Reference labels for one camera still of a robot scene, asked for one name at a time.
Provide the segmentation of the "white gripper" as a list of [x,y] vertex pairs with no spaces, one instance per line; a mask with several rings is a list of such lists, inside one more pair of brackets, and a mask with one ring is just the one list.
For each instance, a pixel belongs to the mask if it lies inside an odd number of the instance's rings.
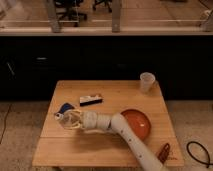
[[[76,117],[81,117],[82,116],[82,111],[78,109],[72,109],[68,110],[69,115],[71,116],[76,116]],[[74,130],[74,129],[93,129],[95,127],[95,113],[94,112],[84,112],[83,117],[82,117],[82,123],[66,123],[64,125],[64,129],[67,130]]]

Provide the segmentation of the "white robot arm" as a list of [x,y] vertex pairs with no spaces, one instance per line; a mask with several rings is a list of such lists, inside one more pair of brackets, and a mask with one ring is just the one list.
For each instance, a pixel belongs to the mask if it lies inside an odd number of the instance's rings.
[[61,124],[65,129],[117,133],[126,141],[144,171],[169,171],[143,142],[150,133],[151,123],[139,110],[127,109],[121,113],[107,115],[70,109],[62,114]]

